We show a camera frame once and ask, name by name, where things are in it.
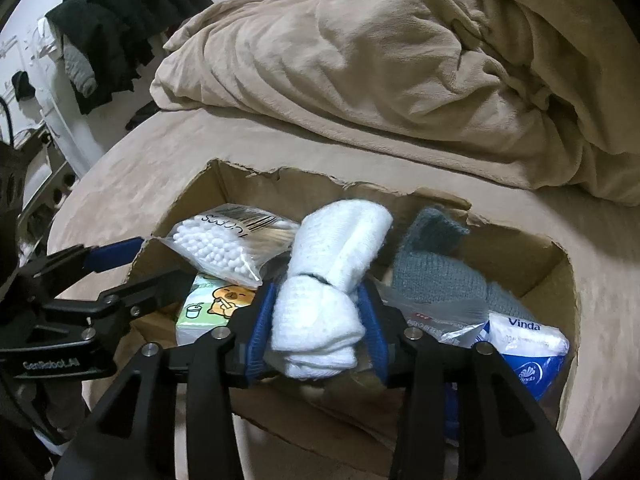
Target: metal screw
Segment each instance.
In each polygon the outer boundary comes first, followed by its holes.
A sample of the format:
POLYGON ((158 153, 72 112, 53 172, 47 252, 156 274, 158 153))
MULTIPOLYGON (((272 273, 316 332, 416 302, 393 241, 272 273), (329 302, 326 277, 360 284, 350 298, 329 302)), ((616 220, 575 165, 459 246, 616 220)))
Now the metal screw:
POLYGON ((156 343, 147 343, 142 347, 142 355, 144 357, 151 357, 152 355, 156 355, 160 347, 156 343))
POLYGON ((82 333, 80 335, 83 340, 88 341, 89 339, 95 337, 95 328, 92 326, 90 326, 89 328, 85 328, 84 330, 82 330, 82 333))
POLYGON ((217 326, 211 331, 211 337, 213 339, 226 339, 231 335, 231 330, 226 326, 217 326))
POLYGON ((476 352, 478 352, 479 354, 491 355, 492 353, 494 353, 494 351, 494 346, 487 341, 476 343, 476 352))
POLYGON ((118 298, 115 294, 110 294, 104 298, 104 303, 107 305, 112 305, 116 303, 120 298, 118 298))
POLYGON ((422 337, 424 332, 415 326, 410 326, 409 328, 404 329, 404 337, 410 339, 411 341, 415 341, 422 337))

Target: gray knitted sock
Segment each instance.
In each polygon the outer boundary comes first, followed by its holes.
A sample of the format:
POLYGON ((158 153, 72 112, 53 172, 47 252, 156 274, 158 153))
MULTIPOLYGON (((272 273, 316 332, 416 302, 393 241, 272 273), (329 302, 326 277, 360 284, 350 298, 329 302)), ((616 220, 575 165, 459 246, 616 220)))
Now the gray knitted sock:
POLYGON ((426 207, 409 227, 394 261, 392 286, 414 301, 482 300, 494 312, 535 320, 533 315, 497 283, 451 258, 469 230, 441 211, 426 207))

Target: cartoon tissue package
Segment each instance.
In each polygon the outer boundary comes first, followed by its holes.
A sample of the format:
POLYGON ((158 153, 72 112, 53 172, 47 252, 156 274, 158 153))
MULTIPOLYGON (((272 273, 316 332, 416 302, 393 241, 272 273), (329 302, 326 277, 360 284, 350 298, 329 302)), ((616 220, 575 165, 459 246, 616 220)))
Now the cartoon tissue package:
POLYGON ((175 324, 178 345, 196 341, 212 328, 224 326, 238 309, 254 300, 255 292, 220 278, 198 274, 175 324))

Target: barcode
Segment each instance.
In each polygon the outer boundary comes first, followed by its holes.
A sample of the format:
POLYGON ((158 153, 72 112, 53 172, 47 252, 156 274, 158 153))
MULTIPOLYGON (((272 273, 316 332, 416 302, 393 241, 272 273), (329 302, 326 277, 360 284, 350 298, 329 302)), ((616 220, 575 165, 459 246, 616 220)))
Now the barcode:
POLYGON ((278 218, 256 210, 247 209, 238 205, 223 205, 216 208, 216 212, 225 214, 233 220, 241 221, 251 232, 259 231, 278 221, 278 218))

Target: gray sleeve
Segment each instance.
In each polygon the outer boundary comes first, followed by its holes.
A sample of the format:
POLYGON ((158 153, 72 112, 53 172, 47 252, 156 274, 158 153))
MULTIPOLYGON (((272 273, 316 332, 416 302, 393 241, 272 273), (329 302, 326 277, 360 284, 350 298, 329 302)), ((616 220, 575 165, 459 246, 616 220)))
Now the gray sleeve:
POLYGON ((84 97, 89 97, 98 88, 94 69, 84 54, 66 36, 63 36, 63 57, 66 75, 84 97))

